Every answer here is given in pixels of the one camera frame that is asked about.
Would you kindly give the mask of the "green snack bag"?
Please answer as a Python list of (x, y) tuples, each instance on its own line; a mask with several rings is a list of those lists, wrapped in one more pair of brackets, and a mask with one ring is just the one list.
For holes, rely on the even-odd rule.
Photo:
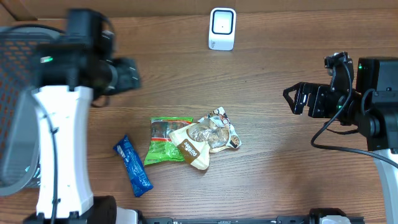
[(144, 165), (165, 161), (183, 162), (185, 159), (172, 143), (169, 134), (192, 124), (193, 117), (152, 117), (150, 119), (151, 140)]

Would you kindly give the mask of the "blue snack bar wrapper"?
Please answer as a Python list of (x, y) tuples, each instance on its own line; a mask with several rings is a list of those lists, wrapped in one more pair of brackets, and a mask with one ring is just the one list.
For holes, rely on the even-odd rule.
[(134, 196), (141, 197), (144, 193), (152, 190), (154, 186), (151, 184), (144, 170), (144, 165), (128, 136), (125, 135), (114, 145), (113, 149), (124, 161)]

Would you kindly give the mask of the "beige cookie bag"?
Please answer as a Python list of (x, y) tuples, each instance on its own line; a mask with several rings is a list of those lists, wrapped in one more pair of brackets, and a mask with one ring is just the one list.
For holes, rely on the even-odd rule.
[(172, 131), (169, 138), (181, 152), (185, 162), (198, 170), (209, 167), (211, 153), (241, 146), (241, 139), (222, 106), (198, 122)]

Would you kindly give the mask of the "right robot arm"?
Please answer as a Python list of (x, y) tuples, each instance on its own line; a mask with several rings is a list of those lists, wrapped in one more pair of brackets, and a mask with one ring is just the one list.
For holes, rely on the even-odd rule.
[[(324, 58), (330, 84), (300, 82), (283, 91), (293, 114), (305, 106), (312, 118), (326, 120), (310, 144), (319, 149), (351, 152), (372, 157), (382, 185), (386, 221), (397, 223), (397, 58), (362, 57), (358, 67), (346, 52)], [(366, 138), (367, 150), (327, 146), (315, 141), (338, 121)]]

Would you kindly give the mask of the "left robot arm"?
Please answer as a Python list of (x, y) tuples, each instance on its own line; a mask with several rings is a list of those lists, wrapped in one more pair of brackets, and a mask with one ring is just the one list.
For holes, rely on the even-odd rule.
[(91, 9), (71, 9), (67, 28), (35, 50), (32, 97), (39, 127), (40, 190), (26, 223), (137, 223), (139, 214), (112, 196), (94, 196), (87, 168), (92, 102), (139, 88), (135, 63), (113, 58), (114, 33)]

